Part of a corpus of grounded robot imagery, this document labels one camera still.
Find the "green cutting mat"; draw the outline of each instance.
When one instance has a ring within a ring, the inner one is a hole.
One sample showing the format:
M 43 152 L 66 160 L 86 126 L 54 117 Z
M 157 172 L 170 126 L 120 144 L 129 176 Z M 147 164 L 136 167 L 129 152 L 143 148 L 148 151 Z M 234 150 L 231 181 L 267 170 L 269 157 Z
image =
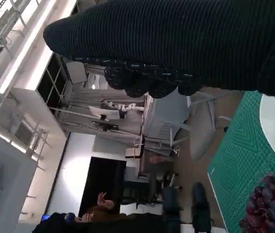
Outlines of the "green cutting mat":
M 246 92 L 221 145 L 208 167 L 229 233 L 239 233 L 239 220 L 252 190 L 269 172 L 275 174 L 275 153 L 259 121 L 261 94 Z

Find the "person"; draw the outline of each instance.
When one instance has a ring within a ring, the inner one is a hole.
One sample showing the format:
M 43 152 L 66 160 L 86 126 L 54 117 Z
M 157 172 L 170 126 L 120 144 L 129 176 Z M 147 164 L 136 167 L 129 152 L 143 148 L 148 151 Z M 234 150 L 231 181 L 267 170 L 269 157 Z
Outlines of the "person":
M 106 192 L 98 195 L 97 205 L 89 208 L 81 218 L 75 218 L 76 222 L 110 222 L 120 219 L 134 218 L 135 214 L 127 216 L 126 214 L 114 213 L 112 210 L 115 203 L 112 200 L 105 200 Z
M 139 97 L 204 86 L 275 96 L 275 0 L 112 0 L 45 30 L 49 48 L 106 67 Z
M 133 219 L 108 222 L 67 221 L 66 215 L 52 214 L 39 223 L 33 233 L 165 233 L 167 230 L 166 221 L 159 215 L 137 214 Z

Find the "floor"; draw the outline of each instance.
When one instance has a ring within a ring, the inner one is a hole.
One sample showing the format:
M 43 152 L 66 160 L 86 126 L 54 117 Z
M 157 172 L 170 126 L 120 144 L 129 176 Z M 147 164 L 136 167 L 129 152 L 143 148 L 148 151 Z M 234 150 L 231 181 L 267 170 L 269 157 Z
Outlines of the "floor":
M 215 88 L 204 88 L 202 91 L 211 93 L 214 96 L 227 92 Z M 228 97 L 223 97 L 216 100 L 215 117 L 226 116 L 232 118 L 242 97 L 243 93 L 237 92 Z M 187 124 L 189 125 L 190 120 L 191 119 L 189 117 L 187 121 Z M 229 122 L 227 120 L 219 119 L 216 121 L 216 127 L 219 127 L 220 129 L 217 130 L 216 136 L 206 152 L 207 155 L 212 156 L 215 154 L 221 139 L 224 136 L 223 127 L 228 125 Z M 190 136 L 190 133 L 186 131 L 180 131 L 177 135 L 177 138 L 182 138 L 188 134 Z M 213 224 L 216 227 L 224 228 L 220 210 L 213 195 L 212 187 L 206 172 L 211 158 L 204 156 L 198 162 L 194 162 L 190 156 L 189 146 L 190 145 L 188 141 L 180 144 L 180 154 L 174 162 L 174 170 L 179 173 L 176 184 L 183 186 L 183 191 L 179 194 L 179 203 L 183 208 L 183 211 L 181 212 L 182 221 L 186 223 L 191 222 L 191 189 L 195 182 L 201 182 L 206 188 L 206 194 L 211 208 L 211 218 L 214 222 Z

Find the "cable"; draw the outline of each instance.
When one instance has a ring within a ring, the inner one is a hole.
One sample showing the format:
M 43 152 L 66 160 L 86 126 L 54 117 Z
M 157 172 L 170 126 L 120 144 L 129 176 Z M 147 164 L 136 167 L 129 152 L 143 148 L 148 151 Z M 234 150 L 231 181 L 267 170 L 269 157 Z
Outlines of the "cable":
M 7 45 L 11 45 L 12 44 L 12 39 L 10 39 L 9 37 L 7 37 L 7 39 L 10 40 L 10 43 L 7 43 Z

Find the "white wall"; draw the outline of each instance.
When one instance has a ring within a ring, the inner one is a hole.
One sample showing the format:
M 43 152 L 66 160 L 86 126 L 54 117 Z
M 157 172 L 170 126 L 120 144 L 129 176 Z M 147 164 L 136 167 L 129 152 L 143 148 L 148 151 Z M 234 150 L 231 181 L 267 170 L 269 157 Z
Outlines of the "white wall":
M 138 160 L 125 159 L 126 148 L 125 144 L 109 139 L 89 134 L 71 133 L 48 214 L 50 215 L 54 212 L 73 212 L 78 214 L 91 157 L 127 161 L 128 169 L 126 170 L 125 179 L 145 181 L 135 177 L 134 172 L 138 166 Z M 144 206 L 135 210 L 135 204 L 122 206 L 120 210 L 126 214 L 152 213 L 152 211 L 161 214 L 161 207 Z

